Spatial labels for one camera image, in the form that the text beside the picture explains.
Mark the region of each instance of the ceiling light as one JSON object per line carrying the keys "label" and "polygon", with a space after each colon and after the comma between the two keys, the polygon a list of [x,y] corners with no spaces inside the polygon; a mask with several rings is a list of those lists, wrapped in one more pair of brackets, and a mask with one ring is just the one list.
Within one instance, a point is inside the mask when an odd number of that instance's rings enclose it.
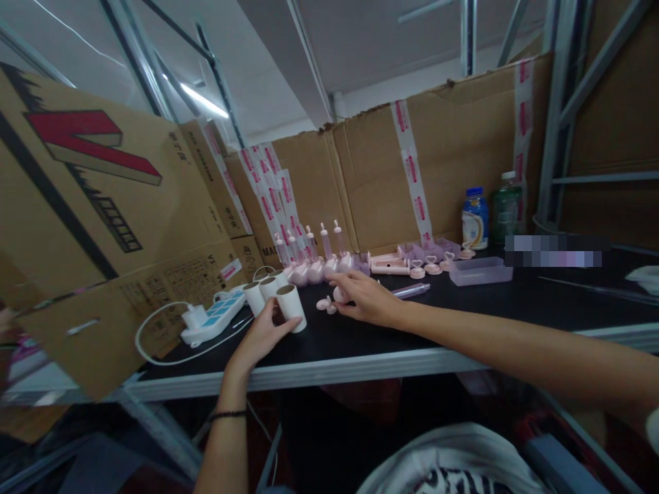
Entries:
{"label": "ceiling light", "polygon": [[417,17],[420,17],[422,15],[425,15],[429,12],[432,12],[433,10],[436,10],[440,7],[446,7],[447,5],[450,5],[453,3],[453,0],[437,0],[434,2],[430,2],[428,5],[425,5],[424,7],[420,7],[417,9],[414,9],[407,14],[401,15],[401,17],[398,18],[398,23],[403,24],[406,23],[407,21],[411,21],[412,19],[416,19]]}
{"label": "ceiling light", "polygon": [[[163,77],[165,78],[165,80],[169,80],[165,74],[163,74]],[[194,99],[195,101],[201,103],[206,108],[208,108],[210,111],[213,111],[213,112],[217,113],[222,118],[229,118],[229,114],[227,112],[225,112],[223,109],[221,109],[216,104],[211,103],[208,99],[204,98],[201,94],[197,93],[196,91],[189,88],[185,84],[181,84],[181,87],[192,99]]]}

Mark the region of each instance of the patterned fabric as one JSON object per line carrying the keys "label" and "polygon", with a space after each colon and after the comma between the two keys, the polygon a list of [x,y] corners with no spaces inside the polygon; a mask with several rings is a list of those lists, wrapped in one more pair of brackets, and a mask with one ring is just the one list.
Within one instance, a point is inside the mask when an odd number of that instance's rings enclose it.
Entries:
{"label": "patterned fabric", "polygon": [[474,423],[424,434],[381,464],[358,494],[550,493],[515,447]]}

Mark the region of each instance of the water bottle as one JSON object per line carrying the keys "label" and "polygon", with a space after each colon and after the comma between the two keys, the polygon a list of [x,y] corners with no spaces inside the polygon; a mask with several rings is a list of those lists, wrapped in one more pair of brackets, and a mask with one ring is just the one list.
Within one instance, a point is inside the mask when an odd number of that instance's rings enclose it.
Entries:
{"label": "water bottle", "polygon": [[492,241],[495,244],[504,244],[506,235],[519,235],[520,233],[522,188],[516,182],[515,175],[515,172],[501,174],[501,188],[494,193]]}

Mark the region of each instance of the clear plastic box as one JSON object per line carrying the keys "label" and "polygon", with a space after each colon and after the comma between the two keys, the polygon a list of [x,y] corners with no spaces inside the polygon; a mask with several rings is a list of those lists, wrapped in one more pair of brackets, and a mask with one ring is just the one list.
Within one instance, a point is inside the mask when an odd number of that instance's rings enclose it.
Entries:
{"label": "clear plastic box", "polygon": [[504,266],[500,257],[483,257],[469,261],[454,261],[449,271],[451,281],[458,286],[501,283],[513,278],[513,268]]}

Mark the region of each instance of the hand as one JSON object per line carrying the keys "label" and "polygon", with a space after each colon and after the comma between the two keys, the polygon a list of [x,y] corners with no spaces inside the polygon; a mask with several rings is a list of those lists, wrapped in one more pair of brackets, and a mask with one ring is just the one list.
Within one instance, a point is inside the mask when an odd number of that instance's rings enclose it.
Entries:
{"label": "hand", "polygon": [[249,375],[259,360],[268,355],[275,345],[302,321],[302,318],[298,317],[281,326],[275,326],[273,323],[275,303],[275,298],[268,299],[261,314],[252,323],[252,327],[233,352],[233,356],[227,364],[226,373],[231,371],[243,377]]}
{"label": "hand", "polygon": [[339,286],[341,290],[350,295],[356,307],[333,302],[338,311],[344,316],[370,322],[377,326],[396,327],[397,320],[405,306],[405,302],[380,285],[373,278],[369,278],[361,271],[349,271],[347,274],[332,274],[328,276],[330,285]]}

